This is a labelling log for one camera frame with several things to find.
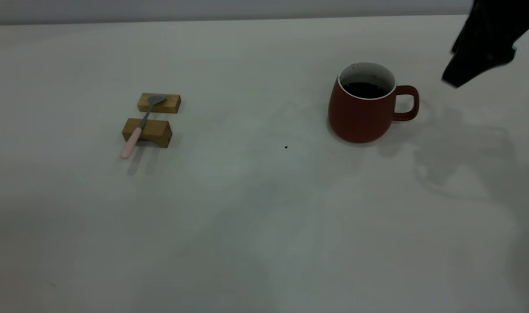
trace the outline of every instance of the table surface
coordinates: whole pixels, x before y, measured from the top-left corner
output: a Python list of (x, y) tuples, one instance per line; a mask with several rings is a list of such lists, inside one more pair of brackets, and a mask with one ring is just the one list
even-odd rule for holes
[[(529, 32), (455, 90), (465, 19), (0, 27), (0, 313), (529, 313)], [(354, 61), (418, 117), (336, 137)], [(121, 160), (141, 93), (173, 137)]]

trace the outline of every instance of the mug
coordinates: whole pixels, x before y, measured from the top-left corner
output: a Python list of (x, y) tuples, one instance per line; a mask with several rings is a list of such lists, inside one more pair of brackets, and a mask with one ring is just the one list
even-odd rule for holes
[[(343, 86), (348, 83), (371, 83), (388, 91), (375, 99), (356, 97)], [(395, 113), (396, 96), (412, 95), (413, 108)], [(339, 73), (328, 106), (328, 121), (342, 139), (354, 143), (373, 141), (388, 130), (392, 121), (409, 121), (419, 112), (419, 92), (412, 86), (398, 86), (389, 69), (373, 62), (350, 64)]]

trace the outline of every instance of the metal spoon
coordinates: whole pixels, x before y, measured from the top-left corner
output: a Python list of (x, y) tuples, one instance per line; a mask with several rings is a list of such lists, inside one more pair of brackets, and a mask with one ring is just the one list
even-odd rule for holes
[(163, 95), (152, 95), (149, 97), (150, 106), (149, 109), (146, 111), (145, 117), (143, 117), (141, 124), (139, 124), (139, 127), (135, 128), (135, 130), (131, 134), (131, 137), (129, 137), (129, 140), (127, 140), (125, 147), (123, 147), (123, 150), (121, 150), (120, 157), (123, 160), (129, 159), (131, 154), (133, 154), (133, 148), (135, 148), (137, 140), (139, 140), (141, 132), (143, 132), (143, 127), (145, 127), (146, 120), (149, 118), (149, 114), (153, 110), (153, 106), (157, 103), (164, 101), (165, 99), (166, 97), (164, 97)]

